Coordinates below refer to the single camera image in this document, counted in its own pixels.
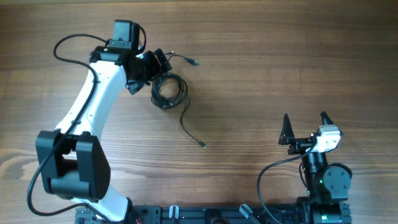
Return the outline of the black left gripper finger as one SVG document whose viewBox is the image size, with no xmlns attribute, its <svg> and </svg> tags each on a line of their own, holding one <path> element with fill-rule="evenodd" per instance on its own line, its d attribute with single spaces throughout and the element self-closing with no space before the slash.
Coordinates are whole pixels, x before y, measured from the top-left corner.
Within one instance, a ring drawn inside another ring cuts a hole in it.
<svg viewBox="0 0 398 224">
<path fill-rule="evenodd" d="M 150 86 L 150 81 L 145 80 L 128 80 L 126 82 L 126 89 L 131 95 L 135 95 L 144 86 Z"/>
<path fill-rule="evenodd" d="M 159 61 L 159 74 L 163 75 L 164 73 L 169 72 L 172 69 L 172 66 L 165 56 L 164 52 L 162 49 L 157 49 L 154 51 L 155 56 L 157 57 L 157 60 Z"/>
</svg>

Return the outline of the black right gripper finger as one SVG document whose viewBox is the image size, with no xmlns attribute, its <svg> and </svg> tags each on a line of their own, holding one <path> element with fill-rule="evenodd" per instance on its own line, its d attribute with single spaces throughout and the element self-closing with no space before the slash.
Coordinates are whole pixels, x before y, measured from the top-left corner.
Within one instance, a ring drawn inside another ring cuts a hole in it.
<svg viewBox="0 0 398 224">
<path fill-rule="evenodd" d="M 330 119 L 325 111 L 320 113 L 322 119 L 322 125 L 334 125 L 334 122 Z"/>
<path fill-rule="evenodd" d="M 284 115 L 282 130 L 279 138 L 279 145 L 289 145 L 295 142 L 295 135 L 288 114 Z"/>
</svg>

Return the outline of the black USB cable thick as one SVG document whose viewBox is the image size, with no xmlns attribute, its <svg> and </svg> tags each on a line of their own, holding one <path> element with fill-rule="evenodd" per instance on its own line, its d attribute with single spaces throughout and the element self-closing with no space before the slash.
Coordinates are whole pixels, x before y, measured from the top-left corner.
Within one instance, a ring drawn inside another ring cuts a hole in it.
<svg viewBox="0 0 398 224">
<path fill-rule="evenodd" d="M 191 134 L 183 123 L 184 116 L 190 107 L 191 98 L 188 94 L 188 85 L 181 76 L 169 72 L 154 80 L 151 89 L 151 102 L 162 110 L 171 110 L 179 106 L 183 107 L 179 118 L 181 128 L 198 145 L 202 148 L 207 148 L 206 144 Z"/>
</svg>

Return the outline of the black USB cable thin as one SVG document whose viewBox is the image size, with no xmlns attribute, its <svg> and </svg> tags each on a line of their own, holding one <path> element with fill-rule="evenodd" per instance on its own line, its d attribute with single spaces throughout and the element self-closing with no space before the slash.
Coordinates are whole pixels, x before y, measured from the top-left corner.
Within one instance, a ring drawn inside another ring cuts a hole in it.
<svg viewBox="0 0 398 224">
<path fill-rule="evenodd" d="M 167 52 L 167 53 L 165 53 L 165 55 L 169 55 L 168 61 L 170 61 L 170 59 L 173 58 L 173 57 L 180 57 L 180 58 L 183 58 L 185 61 L 187 61 L 191 65 L 194 65 L 194 66 L 198 66 L 199 65 L 199 63 L 196 60 L 194 60 L 193 58 L 185 57 L 185 56 L 180 55 L 180 54 L 176 54 L 174 51 Z"/>
</svg>

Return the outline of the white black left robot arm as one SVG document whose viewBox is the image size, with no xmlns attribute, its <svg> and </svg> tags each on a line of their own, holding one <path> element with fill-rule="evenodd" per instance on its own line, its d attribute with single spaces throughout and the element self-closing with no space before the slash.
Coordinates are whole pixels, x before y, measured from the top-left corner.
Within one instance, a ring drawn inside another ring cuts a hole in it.
<svg viewBox="0 0 398 224">
<path fill-rule="evenodd" d="M 137 93 L 171 68 L 163 51 L 146 50 L 145 30 L 116 20 L 113 37 L 95 48 L 88 75 L 73 106 L 53 131 L 41 131 L 35 147 L 35 179 L 74 207 L 91 210 L 97 222 L 141 223 L 129 198 L 110 184 L 111 168 L 101 147 L 104 125 L 123 89 Z"/>
</svg>

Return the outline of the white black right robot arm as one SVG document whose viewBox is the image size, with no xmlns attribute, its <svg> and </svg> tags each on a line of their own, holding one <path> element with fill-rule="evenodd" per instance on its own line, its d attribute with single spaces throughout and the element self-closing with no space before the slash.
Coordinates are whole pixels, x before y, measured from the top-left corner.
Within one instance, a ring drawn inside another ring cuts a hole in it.
<svg viewBox="0 0 398 224">
<path fill-rule="evenodd" d="M 335 150 L 343 136 L 341 130 L 323 111 L 322 124 L 307 138 L 296 138 L 287 114 L 284 115 L 279 138 L 288 145 L 289 155 L 301 158 L 301 175 L 307 197 L 297 199 L 298 223 L 349 224 L 351 210 L 346 203 L 353 173 L 341 163 L 328 163 L 326 154 Z"/>
</svg>

